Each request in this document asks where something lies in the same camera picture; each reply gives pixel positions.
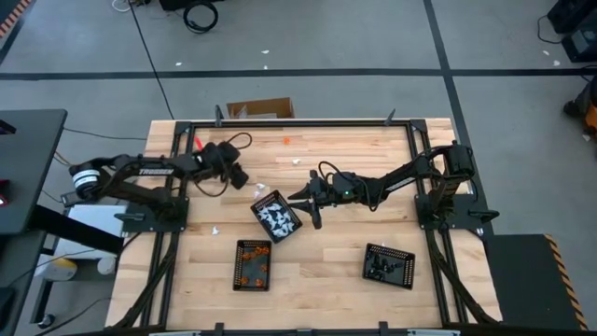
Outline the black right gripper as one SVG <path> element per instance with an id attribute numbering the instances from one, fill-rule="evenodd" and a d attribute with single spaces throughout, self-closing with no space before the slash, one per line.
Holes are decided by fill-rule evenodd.
<path id="1" fill-rule="evenodd" d="M 310 181 L 301 190 L 291 194 L 289 200 L 309 200 L 291 203 L 289 206 L 300 211 L 310 213 L 312 224 L 321 229 L 322 208 L 347 203 L 368 204 L 366 185 L 354 173 L 339 172 L 331 176 L 326 182 L 315 170 L 310 171 Z"/>

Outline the black slotted plastic basket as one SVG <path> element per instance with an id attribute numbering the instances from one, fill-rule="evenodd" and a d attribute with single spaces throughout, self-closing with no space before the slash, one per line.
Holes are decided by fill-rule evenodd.
<path id="1" fill-rule="evenodd" d="M 270 210 L 270 206 L 274 203 L 280 204 L 281 209 L 276 210 L 276 211 Z M 264 229 L 264 231 L 268 234 L 270 239 L 275 244 L 282 242 L 284 239 L 288 238 L 290 235 L 295 233 L 298 229 L 300 229 L 303 226 L 299 217 L 296 215 L 296 213 L 293 211 L 293 209 L 289 206 L 289 203 L 286 201 L 286 199 L 281 195 L 281 193 L 278 190 L 274 190 L 270 194 L 260 198 L 257 202 L 255 202 L 250 207 L 250 209 L 251 209 L 252 213 L 254 214 L 254 216 L 256 217 L 258 223 L 261 225 L 261 227 Z M 261 216 L 259 213 L 263 209 L 268 210 L 268 214 L 264 217 Z M 290 217 L 292 220 L 291 223 L 295 223 L 298 227 L 294 231 L 289 231 L 288 234 L 284 234 L 282 229 L 278 232 L 274 232 L 273 230 L 275 229 L 276 226 L 280 226 L 281 228 L 283 228 L 283 227 L 288 228 L 288 225 L 290 224 L 290 223 L 285 223 L 285 219 L 277 220 L 276 213 L 280 213 L 284 217 Z M 273 224 L 268 223 L 266 217 L 272 217 L 274 223 Z"/>
<path id="2" fill-rule="evenodd" d="M 270 254 L 262 255 L 261 248 L 267 247 Z M 256 258 L 249 260 L 242 260 L 243 253 L 250 253 L 253 251 L 259 253 Z M 267 264 L 269 269 L 266 273 L 260 270 L 260 266 Z M 247 285 L 241 284 L 241 278 L 246 276 L 249 279 Z M 262 279 L 264 284 L 262 287 L 256 286 L 256 280 Z M 263 240 L 239 240 L 236 244 L 235 261 L 232 289 L 234 291 L 268 291 L 271 282 L 271 242 Z"/>
<path id="3" fill-rule="evenodd" d="M 374 262 L 375 255 L 379 255 L 379 263 Z M 388 267 L 394 268 L 392 273 L 386 273 L 381 267 L 382 260 L 384 259 L 387 261 Z M 369 269 L 377 270 L 376 274 L 368 276 Z M 414 271 L 414 254 L 387 246 L 367 243 L 362 271 L 364 279 L 411 290 L 413 288 Z M 385 275 L 384 280 L 378 280 L 378 275 L 381 273 Z"/>

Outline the brown cardboard box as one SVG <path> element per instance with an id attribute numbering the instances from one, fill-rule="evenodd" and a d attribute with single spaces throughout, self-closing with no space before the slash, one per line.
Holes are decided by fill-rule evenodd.
<path id="1" fill-rule="evenodd" d="M 293 119 L 292 100 L 288 97 L 227 103 L 232 119 Z"/>

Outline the white storage box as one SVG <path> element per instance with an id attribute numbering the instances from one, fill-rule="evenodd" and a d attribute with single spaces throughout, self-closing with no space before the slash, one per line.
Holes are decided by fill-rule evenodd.
<path id="1" fill-rule="evenodd" d="M 68 217 L 110 233 L 117 238 L 122 237 L 122 221 L 115 214 L 125 212 L 125 205 L 75 205 L 68 211 Z M 92 249 L 91 247 L 60 238 L 55 248 L 56 257 L 65 255 L 70 259 L 102 259 L 114 257 L 115 254 Z"/>

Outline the black desk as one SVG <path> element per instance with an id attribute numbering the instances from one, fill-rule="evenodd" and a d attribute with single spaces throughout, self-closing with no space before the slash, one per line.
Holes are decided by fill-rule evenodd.
<path id="1" fill-rule="evenodd" d="M 0 120 L 16 129 L 0 134 L 0 192 L 7 204 L 0 206 L 0 235 L 26 230 L 67 117 L 64 109 L 0 110 Z"/>

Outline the pale yellow round object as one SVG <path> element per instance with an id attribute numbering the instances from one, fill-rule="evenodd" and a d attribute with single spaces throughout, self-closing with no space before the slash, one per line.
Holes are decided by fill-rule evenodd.
<path id="1" fill-rule="evenodd" d="M 44 256 L 35 269 L 35 276 L 47 281 L 63 282 L 72 279 L 77 272 L 77 265 L 65 258 L 48 258 Z"/>

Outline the black hazard-striped ramp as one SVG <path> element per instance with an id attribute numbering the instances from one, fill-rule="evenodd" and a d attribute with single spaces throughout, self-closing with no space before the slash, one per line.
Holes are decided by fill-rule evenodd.
<path id="1" fill-rule="evenodd" d="M 0 39 L 8 36 L 35 0 L 0 0 Z"/>
<path id="2" fill-rule="evenodd" d="M 552 236 L 495 235 L 486 241 L 485 247 L 506 325 L 566 331 L 589 329 Z"/>

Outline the person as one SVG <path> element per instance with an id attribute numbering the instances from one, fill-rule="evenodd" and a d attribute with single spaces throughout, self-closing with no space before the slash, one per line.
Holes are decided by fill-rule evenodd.
<path id="1" fill-rule="evenodd" d="M 593 92 L 590 84 L 574 100 L 566 102 L 562 112 L 572 119 L 581 120 L 586 134 L 597 136 L 597 93 Z"/>

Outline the black equipment case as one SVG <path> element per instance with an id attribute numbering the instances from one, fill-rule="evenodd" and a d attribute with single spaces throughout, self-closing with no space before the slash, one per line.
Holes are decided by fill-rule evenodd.
<path id="1" fill-rule="evenodd" d="M 557 0 L 548 20 L 572 63 L 597 62 L 597 0 Z"/>

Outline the black aluminium table frame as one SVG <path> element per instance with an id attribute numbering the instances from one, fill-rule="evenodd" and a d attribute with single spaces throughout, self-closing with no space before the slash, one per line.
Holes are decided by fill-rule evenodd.
<path id="1" fill-rule="evenodd" d="M 381 119 L 227 120 L 202 125 L 204 142 L 231 139 L 249 181 L 243 189 L 203 182 L 188 191 L 186 230 L 177 247 L 167 317 L 169 329 L 205 332 L 434 328 L 441 318 L 426 237 L 417 222 L 409 185 L 391 194 L 376 212 L 348 204 L 322 212 L 315 229 L 308 216 L 286 241 L 274 245 L 271 287 L 266 292 L 232 289 L 236 244 L 266 234 L 251 212 L 254 191 L 283 195 L 301 189 L 313 169 L 337 166 L 359 175 L 381 176 L 408 162 L 424 145 L 448 145 L 455 137 L 449 119 L 428 119 L 426 133 L 413 122 Z M 284 138 L 290 144 L 284 144 Z M 300 159 L 298 165 L 292 160 Z M 256 184 L 266 186 L 258 189 Z M 219 229 L 212 235 L 213 227 Z M 367 243 L 405 250 L 416 258 L 411 290 L 364 279 Z"/>

